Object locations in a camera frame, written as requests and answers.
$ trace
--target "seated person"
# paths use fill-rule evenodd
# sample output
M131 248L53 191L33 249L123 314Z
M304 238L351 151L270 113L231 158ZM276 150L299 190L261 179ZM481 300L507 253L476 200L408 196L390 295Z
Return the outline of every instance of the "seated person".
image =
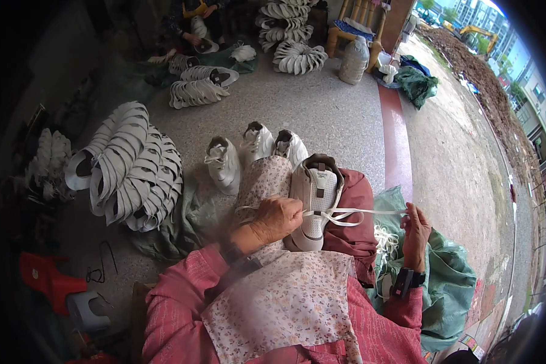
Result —
M192 48L198 46L201 38L191 33L190 19L200 15L204 19L212 39L218 42L220 50L227 48L222 36L220 10L226 6L228 0L172 0L170 12L166 19L166 26L182 39L182 46Z

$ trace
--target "blue cushion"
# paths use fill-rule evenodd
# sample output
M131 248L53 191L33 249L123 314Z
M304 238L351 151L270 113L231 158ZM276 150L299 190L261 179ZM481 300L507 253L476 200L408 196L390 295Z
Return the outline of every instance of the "blue cushion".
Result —
M351 25L346 24L343 20L334 20L334 24L342 31L346 33L351 33L354 35L360 35L364 38L366 38L369 41L372 41L372 34L361 32L360 30L357 30L356 28L352 27Z

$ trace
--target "large plastic jar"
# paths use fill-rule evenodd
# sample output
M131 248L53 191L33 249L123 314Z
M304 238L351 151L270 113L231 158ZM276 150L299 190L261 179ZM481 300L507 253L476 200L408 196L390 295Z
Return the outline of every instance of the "large plastic jar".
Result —
M369 59L370 50L366 45L366 39L358 35L346 46L338 76L346 83L359 84L368 67Z

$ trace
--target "black cord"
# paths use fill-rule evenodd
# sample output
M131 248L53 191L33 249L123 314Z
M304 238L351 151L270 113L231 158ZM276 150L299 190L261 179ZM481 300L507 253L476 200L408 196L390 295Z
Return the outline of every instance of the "black cord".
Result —
M111 245L109 244L107 240L104 240L99 244L99 258L101 259L101 269L97 268L95 270L91 270L91 267L87 267L87 276L85 277L85 280L87 281L87 283L91 281L94 281L97 283L105 282L105 265L103 264L103 254L101 252L101 246L103 244L107 244L107 247L109 248L109 253L111 253L111 259L113 259L113 266L115 267L115 273L119 274L117 272L117 265L115 264L115 257L113 256L113 250L111 250ZM97 277L97 279L91 276L91 274L95 272L99 273L99 277Z

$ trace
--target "dirt mound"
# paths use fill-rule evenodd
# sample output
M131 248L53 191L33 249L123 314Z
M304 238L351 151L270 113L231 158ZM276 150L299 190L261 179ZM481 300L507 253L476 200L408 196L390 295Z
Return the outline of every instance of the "dirt mound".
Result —
M446 29L426 30L421 34L445 55L455 73L463 72L465 78L480 91L476 97L491 121L495 133L502 141L517 177L522 183L531 182L528 172L530 167L532 170L539 171L538 160L493 71L485 62L471 54L465 44Z

